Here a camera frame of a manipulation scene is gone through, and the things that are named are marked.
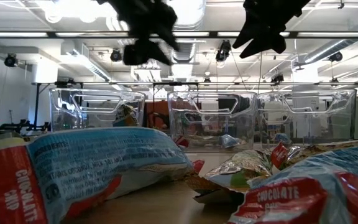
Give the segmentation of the silver ceiling pipe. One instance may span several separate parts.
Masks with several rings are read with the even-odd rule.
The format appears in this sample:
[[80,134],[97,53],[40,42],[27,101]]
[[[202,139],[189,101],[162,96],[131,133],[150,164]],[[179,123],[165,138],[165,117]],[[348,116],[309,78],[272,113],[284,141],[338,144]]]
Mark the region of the silver ceiling pipe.
[[[358,25],[354,26],[351,31],[358,31]],[[315,63],[339,52],[340,50],[345,49],[352,44],[355,44],[356,42],[358,42],[358,39],[356,38],[342,40],[334,39],[317,48],[316,50],[306,54],[305,56],[302,56],[299,62],[294,63],[294,66],[303,66]]]

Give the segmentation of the blue brown granola bar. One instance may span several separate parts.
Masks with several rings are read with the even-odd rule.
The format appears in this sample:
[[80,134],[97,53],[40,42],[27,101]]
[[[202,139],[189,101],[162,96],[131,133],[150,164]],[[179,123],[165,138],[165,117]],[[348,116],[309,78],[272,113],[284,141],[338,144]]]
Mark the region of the blue brown granola bar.
[[229,134],[224,134],[222,136],[195,136],[191,143],[194,146],[219,146],[222,148],[230,148],[240,145],[242,141]]

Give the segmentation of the clear plastic bin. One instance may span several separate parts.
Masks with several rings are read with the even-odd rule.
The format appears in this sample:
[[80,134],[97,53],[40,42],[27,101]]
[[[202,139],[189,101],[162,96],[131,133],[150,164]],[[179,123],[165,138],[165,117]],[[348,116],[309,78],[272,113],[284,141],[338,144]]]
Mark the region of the clear plastic bin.
[[[244,151],[254,145],[257,94],[249,91],[174,91],[167,95],[170,135],[189,142],[185,151]],[[195,136],[229,134],[242,143],[235,147],[194,146]]]
[[292,145],[308,146],[354,138],[355,89],[295,90],[263,93],[259,101],[259,143],[271,151],[285,133]]
[[137,91],[52,88],[49,91],[52,131],[111,128],[120,105],[139,108],[143,124],[146,95]]

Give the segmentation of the red brown granola bar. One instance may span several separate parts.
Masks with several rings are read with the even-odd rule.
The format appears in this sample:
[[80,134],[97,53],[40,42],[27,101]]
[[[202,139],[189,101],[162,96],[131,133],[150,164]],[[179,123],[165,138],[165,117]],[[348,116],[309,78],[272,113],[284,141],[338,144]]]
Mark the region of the red brown granola bar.
[[187,148],[189,146],[188,140],[186,138],[184,138],[183,136],[179,136],[175,140],[175,144],[182,148]]

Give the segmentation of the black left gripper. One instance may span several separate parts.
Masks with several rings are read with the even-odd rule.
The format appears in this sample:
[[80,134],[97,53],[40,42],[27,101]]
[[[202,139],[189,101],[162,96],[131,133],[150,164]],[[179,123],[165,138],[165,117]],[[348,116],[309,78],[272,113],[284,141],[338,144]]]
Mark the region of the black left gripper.
[[[97,3],[110,4],[118,20],[128,25],[131,35],[148,39],[150,34],[157,34],[174,50],[180,49],[173,35],[177,15],[164,0],[97,0]],[[150,59],[172,64],[155,42],[139,39],[124,47],[122,61],[126,65],[142,65]]]

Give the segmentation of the blue chocolate chip granola bar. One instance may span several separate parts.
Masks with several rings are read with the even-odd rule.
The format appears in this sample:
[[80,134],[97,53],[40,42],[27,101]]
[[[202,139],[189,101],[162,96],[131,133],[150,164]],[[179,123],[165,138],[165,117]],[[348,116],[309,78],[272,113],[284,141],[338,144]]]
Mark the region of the blue chocolate chip granola bar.
[[59,224],[202,166],[165,133],[137,126],[0,136],[0,224]]
[[358,147],[308,157],[244,193],[227,224],[358,224]]
[[292,140],[285,133],[277,133],[274,136],[274,141],[282,142],[284,145],[292,145]]

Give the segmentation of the silver air duct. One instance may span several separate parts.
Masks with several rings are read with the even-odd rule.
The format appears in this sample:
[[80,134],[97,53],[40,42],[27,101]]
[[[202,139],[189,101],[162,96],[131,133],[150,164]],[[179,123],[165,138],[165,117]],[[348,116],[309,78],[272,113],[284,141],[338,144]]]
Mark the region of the silver air duct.
[[[200,30],[206,10],[206,0],[166,0],[177,15],[175,30]],[[190,62],[195,54],[195,43],[178,42],[180,51],[174,50],[172,59],[177,63]]]

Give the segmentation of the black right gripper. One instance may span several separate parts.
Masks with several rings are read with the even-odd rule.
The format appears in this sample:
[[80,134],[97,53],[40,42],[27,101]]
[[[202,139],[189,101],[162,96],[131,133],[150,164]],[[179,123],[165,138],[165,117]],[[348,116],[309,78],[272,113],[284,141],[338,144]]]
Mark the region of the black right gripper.
[[232,47],[236,49],[253,39],[242,51],[240,58],[247,58],[266,50],[274,50],[281,54],[287,47],[282,35],[263,35],[255,39],[254,37],[268,31],[283,32],[286,23],[293,17],[300,17],[302,9],[309,2],[310,0],[244,0],[246,21]]

